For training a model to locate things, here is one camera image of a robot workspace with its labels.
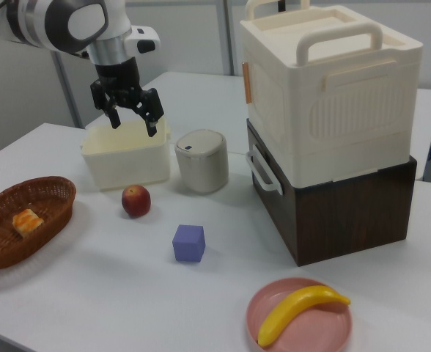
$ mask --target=white canister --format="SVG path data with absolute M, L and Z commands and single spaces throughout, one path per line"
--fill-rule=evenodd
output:
M 190 132 L 178 140 L 174 149 L 181 177 L 189 189 L 198 193 L 210 193 L 227 183 L 227 143 L 219 132 Z

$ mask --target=brown woven basket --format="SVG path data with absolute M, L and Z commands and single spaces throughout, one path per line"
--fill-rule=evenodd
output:
M 27 180 L 0 193 L 0 269 L 30 257 L 61 231 L 72 216 L 75 186 L 63 177 Z M 27 208 L 44 220 L 25 238 L 12 218 Z

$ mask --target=red apple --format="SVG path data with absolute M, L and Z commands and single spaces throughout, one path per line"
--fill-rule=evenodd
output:
M 149 191 L 140 185 L 128 186 L 122 192 L 121 204 L 130 216 L 143 216 L 150 210 Z

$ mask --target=bread slice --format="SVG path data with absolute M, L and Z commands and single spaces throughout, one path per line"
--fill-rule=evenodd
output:
M 12 225 L 25 238 L 44 222 L 32 209 L 25 209 L 13 217 Z

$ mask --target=yellow banana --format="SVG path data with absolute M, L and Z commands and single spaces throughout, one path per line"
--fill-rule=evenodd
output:
M 276 341 L 290 321 L 305 309 L 330 302 L 349 305 L 350 299 L 323 285 L 304 287 L 289 294 L 263 321 L 258 331 L 258 345 L 265 347 Z

